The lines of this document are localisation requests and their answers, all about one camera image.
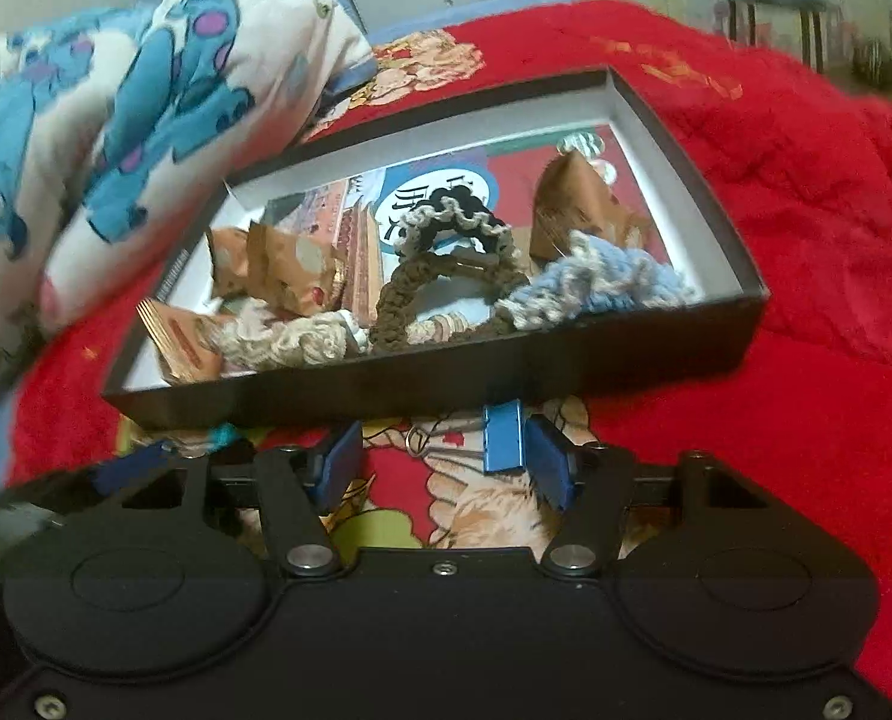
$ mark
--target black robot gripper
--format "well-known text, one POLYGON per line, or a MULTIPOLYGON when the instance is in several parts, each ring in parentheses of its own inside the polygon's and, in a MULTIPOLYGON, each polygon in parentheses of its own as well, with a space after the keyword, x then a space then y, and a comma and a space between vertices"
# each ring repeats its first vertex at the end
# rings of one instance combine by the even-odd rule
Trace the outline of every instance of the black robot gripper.
POLYGON ((870 570, 715 458, 643 464, 534 416, 526 467, 560 512, 539 560, 369 548, 344 565, 319 516, 362 451, 355 423, 8 493, 65 524, 0 559, 0 720, 892 719, 852 668, 870 570), (671 525, 621 559, 637 508, 671 525), (264 550, 234 538, 235 509, 259 510, 264 550), (430 702, 436 674, 459 680, 449 701, 430 702))

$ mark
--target chair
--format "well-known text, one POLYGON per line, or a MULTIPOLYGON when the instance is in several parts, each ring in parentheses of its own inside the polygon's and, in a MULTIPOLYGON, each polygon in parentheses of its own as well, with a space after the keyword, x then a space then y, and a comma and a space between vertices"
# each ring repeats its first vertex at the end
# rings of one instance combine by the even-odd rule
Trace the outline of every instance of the chair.
POLYGON ((822 62, 822 24, 819 14, 829 10, 829 0, 726 0, 729 4, 729 39, 735 41, 737 37, 736 8, 740 2, 745 2, 749 9, 750 45, 756 45, 756 6, 771 5, 773 7, 788 8, 800 11, 800 25, 803 26, 803 64, 811 65, 810 57, 810 16, 813 17, 814 38, 816 40, 816 71, 824 71, 822 62))

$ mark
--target macrame bracelet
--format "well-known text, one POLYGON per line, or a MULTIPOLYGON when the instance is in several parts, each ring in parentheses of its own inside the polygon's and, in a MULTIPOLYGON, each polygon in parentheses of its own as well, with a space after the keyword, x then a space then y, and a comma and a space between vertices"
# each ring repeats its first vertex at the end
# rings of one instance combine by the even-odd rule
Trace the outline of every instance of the macrame bracelet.
POLYGON ((348 311, 276 322, 255 298, 246 300, 234 322, 204 319, 201 336, 225 362, 246 370, 324 365, 366 351, 366 332, 348 311))
MULTIPOLYGON (((380 351, 397 351, 409 347, 408 327, 416 319, 414 298, 421 287, 439 276, 467 276, 490 285, 494 299, 505 298, 516 288, 529 285, 511 259, 472 263, 452 254, 437 255, 424 251, 401 262, 390 282, 382 287, 376 304, 376 323, 369 330, 369 340, 380 351)), ((494 314, 484 324, 453 333, 449 342, 470 338, 491 338, 515 331, 508 317, 494 314)))
POLYGON ((429 199, 406 211, 398 224, 399 240, 393 248, 401 259, 430 250, 436 236, 450 230, 463 238, 475 238, 486 254, 497 254, 501 260, 515 258, 512 227, 496 218, 464 184, 435 190, 429 199))
POLYGON ((459 312, 450 311, 446 314, 434 314, 428 319, 416 319, 406 327, 406 340, 410 346, 418 346, 420 343, 431 341, 443 343, 449 341, 456 333, 464 333, 470 329, 466 317, 459 312))
POLYGON ((673 266, 657 263, 646 251, 614 247, 576 230, 569 242, 569 256, 497 301, 493 314, 517 330, 539 330, 580 314, 675 308, 692 298, 673 266))

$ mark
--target blue cartoon character print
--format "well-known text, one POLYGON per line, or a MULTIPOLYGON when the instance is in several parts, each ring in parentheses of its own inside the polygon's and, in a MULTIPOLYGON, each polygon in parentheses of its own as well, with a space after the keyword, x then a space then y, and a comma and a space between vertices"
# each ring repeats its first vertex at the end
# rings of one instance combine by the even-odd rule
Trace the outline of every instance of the blue cartoon character print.
POLYGON ((25 67, 0 83, 0 240, 10 242, 11 260, 22 256, 29 238, 16 197, 33 121, 84 79, 91 63, 92 41, 65 35, 28 55, 25 67))
POLYGON ((169 18, 185 20, 185 42, 175 50, 169 26, 142 40, 116 92, 97 170, 84 200, 89 226, 105 242, 123 241, 145 223, 139 205, 152 170, 174 164, 233 127, 254 106, 223 71, 240 26, 236 0, 182 0, 169 18))
POLYGON ((57 19, 43 26, 14 32, 6 40, 6 46, 11 52, 26 50, 25 61, 30 61, 28 52, 33 52, 33 57, 38 49, 33 46, 44 35, 56 43, 65 43, 73 38, 92 30, 116 30, 129 35, 139 41, 140 35, 149 27, 152 20, 152 8, 91 8, 80 11, 73 16, 57 19))

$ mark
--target stitch pillowcase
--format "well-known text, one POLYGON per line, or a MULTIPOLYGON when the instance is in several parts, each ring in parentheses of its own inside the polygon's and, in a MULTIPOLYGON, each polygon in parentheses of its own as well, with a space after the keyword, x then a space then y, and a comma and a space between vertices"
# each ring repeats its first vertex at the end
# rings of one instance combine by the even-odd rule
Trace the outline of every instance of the stitch pillowcase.
POLYGON ((36 285, 68 186, 136 53, 130 33, 150 15, 97 11, 0 35, 0 381, 33 346, 36 285))
POLYGON ((224 175, 295 138, 324 88, 375 71, 336 0, 164 0, 46 264, 44 328, 79 319, 160 257, 224 175))

